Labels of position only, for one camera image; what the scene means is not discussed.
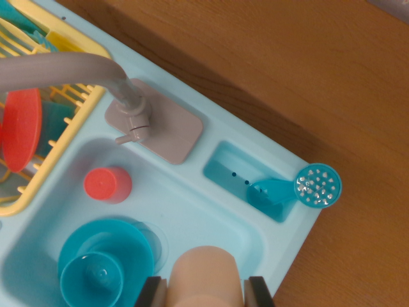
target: teal cup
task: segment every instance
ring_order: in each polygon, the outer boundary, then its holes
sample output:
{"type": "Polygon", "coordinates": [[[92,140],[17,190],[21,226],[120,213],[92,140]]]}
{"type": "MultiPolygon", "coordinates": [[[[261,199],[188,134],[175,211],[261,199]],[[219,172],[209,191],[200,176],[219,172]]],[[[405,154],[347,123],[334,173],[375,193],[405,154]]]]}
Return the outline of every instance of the teal cup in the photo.
{"type": "Polygon", "coordinates": [[[71,307],[113,307],[123,290],[120,261],[108,253],[92,252],[74,258],[61,274],[61,293],[71,307]]]}

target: faucet base plate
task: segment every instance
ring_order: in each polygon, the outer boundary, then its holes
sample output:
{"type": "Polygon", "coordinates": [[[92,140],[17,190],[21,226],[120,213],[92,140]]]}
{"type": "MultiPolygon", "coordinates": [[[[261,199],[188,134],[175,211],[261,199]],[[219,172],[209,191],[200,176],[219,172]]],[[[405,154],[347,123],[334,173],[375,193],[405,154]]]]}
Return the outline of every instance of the faucet base plate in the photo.
{"type": "MultiPolygon", "coordinates": [[[[152,108],[150,137],[140,144],[171,164],[183,163],[203,131],[202,121],[141,80],[131,81],[142,91],[152,108]]],[[[105,112],[105,120],[111,127],[128,134],[125,115],[118,111],[117,104],[117,100],[111,102],[105,112]]]]}

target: slotted spoon head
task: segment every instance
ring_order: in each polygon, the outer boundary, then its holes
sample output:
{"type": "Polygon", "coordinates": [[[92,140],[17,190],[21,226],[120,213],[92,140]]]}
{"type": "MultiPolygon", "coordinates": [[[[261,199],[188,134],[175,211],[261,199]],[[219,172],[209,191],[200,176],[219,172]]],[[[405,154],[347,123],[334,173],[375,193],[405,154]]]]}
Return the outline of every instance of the slotted spoon head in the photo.
{"type": "Polygon", "coordinates": [[[341,196],[342,188],[338,173],[322,163],[306,166],[294,180],[297,198],[304,205],[317,209],[333,205],[341,196]]]}

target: small compartment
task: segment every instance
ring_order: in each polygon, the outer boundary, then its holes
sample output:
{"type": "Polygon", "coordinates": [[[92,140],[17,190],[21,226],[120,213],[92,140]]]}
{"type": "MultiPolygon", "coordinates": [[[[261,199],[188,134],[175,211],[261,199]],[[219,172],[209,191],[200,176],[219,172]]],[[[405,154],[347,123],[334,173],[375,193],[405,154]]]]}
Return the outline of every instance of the small compartment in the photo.
{"type": "MultiPolygon", "coordinates": [[[[249,154],[223,141],[216,148],[204,175],[222,188],[247,202],[247,188],[259,180],[285,179],[249,154]]],[[[291,212],[295,201],[283,203],[264,209],[262,212],[277,222],[283,222],[291,212]]]]}

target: yellow dish rack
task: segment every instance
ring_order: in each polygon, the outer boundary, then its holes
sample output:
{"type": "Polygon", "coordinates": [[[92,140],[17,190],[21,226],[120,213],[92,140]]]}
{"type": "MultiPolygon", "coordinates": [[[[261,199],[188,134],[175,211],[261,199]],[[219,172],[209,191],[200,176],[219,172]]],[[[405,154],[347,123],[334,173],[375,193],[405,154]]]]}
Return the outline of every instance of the yellow dish rack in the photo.
{"type": "MultiPolygon", "coordinates": [[[[101,45],[37,4],[28,0],[9,0],[9,2],[20,13],[44,30],[47,33],[46,39],[57,47],[59,52],[88,52],[111,58],[101,45]]],[[[0,37],[12,44],[20,53],[36,54],[50,52],[44,46],[30,40],[28,36],[26,38],[25,33],[4,20],[0,20],[0,24],[20,41],[29,44],[33,48],[30,51],[0,32],[0,37]]],[[[12,56],[20,56],[13,49],[7,48],[7,46],[0,43],[0,61],[1,58],[6,57],[1,50],[6,51],[9,56],[10,54],[12,56]]],[[[41,92],[45,93],[53,101],[62,101],[75,105],[75,115],[73,118],[64,119],[67,127],[58,140],[49,140],[49,145],[52,147],[49,154],[46,157],[34,157],[35,163],[33,167],[36,169],[36,172],[33,176],[28,175],[24,171],[12,173],[6,168],[4,160],[0,159],[0,168],[3,168],[3,171],[0,170],[0,186],[4,187],[0,191],[0,216],[12,216],[23,211],[30,204],[58,159],[62,156],[73,137],[104,94],[104,91],[103,87],[87,84],[64,84],[41,89],[41,92]],[[15,190],[10,191],[15,185],[17,185],[15,190]]]]}

